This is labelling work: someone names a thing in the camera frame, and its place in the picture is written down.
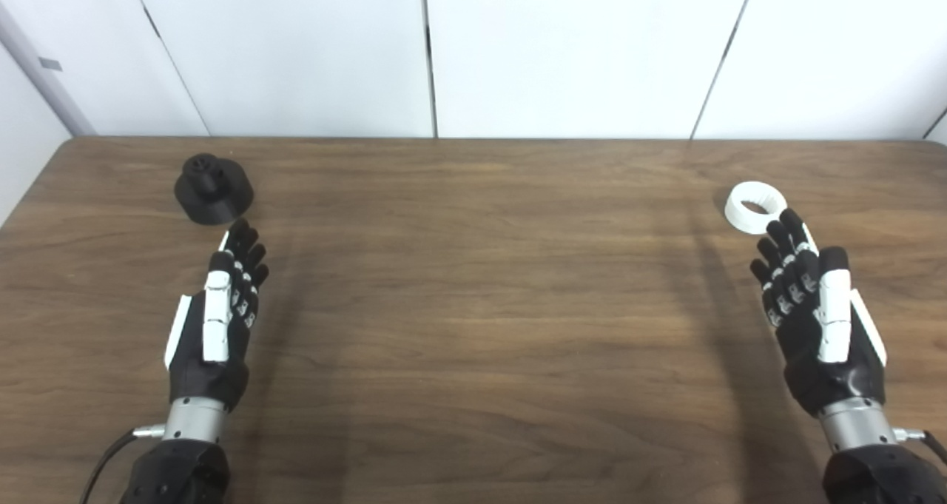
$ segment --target black knob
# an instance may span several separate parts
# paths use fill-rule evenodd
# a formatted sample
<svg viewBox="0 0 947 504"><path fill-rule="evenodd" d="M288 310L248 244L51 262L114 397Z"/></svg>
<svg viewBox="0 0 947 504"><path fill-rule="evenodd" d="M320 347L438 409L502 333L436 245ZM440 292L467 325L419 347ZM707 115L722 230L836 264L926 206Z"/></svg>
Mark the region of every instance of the black knob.
<svg viewBox="0 0 947 504"><path fill-rule="evenodd" d="M191 221L225 224L253 203L253 187L243 167L213 154L195 154L183 163L175 197Z"/></svg>

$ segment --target white ring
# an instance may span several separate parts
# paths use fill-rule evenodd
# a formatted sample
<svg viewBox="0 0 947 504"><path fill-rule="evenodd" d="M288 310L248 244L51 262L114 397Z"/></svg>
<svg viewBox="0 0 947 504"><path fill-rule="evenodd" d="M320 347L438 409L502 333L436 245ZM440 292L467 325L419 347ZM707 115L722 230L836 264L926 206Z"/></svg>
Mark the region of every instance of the white ring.
<svg viewBox="0 0 947 504"><path fill-rule="evenodd" d="M744 203L752 203L766 210L758 214ZM730 191L724 214L737 230L747 234L765 234L770 221L778 221L779 214L786 209L786 198L777 188L761 181L744 181Z"/></svg>

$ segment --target wooden table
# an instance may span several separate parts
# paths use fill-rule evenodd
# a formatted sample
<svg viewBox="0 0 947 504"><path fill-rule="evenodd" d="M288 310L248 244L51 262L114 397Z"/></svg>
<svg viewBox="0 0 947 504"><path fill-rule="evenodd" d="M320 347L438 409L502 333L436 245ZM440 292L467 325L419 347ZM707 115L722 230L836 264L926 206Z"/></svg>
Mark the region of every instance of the wooden table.
<svg viewBox="0 0 947 504"><path fill-rule="evenodd" d="M172 196L200 151L246 168L273 272L232 502L824 501L755 238L721 216L743 180L849 248L892 422L947 434L937 144L81 138L0 230L0 501L72 501L163 422L177 295L223 231Z"/></svg>

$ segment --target white wall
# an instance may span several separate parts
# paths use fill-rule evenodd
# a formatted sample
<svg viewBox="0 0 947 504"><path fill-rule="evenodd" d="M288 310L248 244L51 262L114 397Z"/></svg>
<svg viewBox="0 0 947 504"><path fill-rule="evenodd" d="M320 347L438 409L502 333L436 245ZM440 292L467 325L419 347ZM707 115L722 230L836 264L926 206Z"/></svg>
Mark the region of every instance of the white wall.
<svg viewBox="0 0 947 504"><path fill-rule="evenodd" d="M207 134L139 0L0 0L0 42L75 133Z"/></svg>
<svg viewBox="0 0 947 504"><path fill-rule="evenodd" d="M422 0L144 0L214 135L433 133Z"/></svg>
<svg viewBox="0 0 947 504"><path fill-rule="evenodd" d="M947 109L941 0L748 0L723 61L746 0L144 1L163 39L141 0L0 0L0 43L75 133L920 139Z"/></svg>
<svg viewBox="0 0 947 504"><path fill-rule="evenodd" d="M943 0L749 0L696 134L920 139L945 66Z"/></svg>
<svg viewBox="0 0 947 504"><path fill-rule="evenodd" d="M744 0L428 0L439 134L686 138Z"/></svg>
<svg viewBox="0 0 947 504"><path fill-rule="evenodd" d="M69 139L50 106L0 46L0 224L60 144Z"/></svg>

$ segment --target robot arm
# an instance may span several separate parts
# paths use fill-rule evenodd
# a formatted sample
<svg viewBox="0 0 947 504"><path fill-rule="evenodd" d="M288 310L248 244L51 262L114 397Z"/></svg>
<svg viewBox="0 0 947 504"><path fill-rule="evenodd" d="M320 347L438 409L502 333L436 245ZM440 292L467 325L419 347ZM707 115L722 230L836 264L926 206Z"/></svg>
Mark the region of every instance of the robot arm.
<svg viewBox="0 0 947 504"><path fill-rule="evenodd" d="M767 233L758 242L765 262L755 259L750 270L761 283L764 311L786 359L789 390L822 424L832 450L822 481L829 501L947 502L937 469L899 444L907 439L930 444L933 437L894 429L883 412L887 353L852 288L845 249L820 253L791 209Z"/></svg>
<svg viewBox="0 0 947 504"><path fill-rule="evenodd" d="M230 470L218 443L246 391L243 359L269 274L265 254L257 231L237 220L210 257L203 291L182 296L165 351L168 423L161 443L135 461L123 504L223 501Z"/></svg>

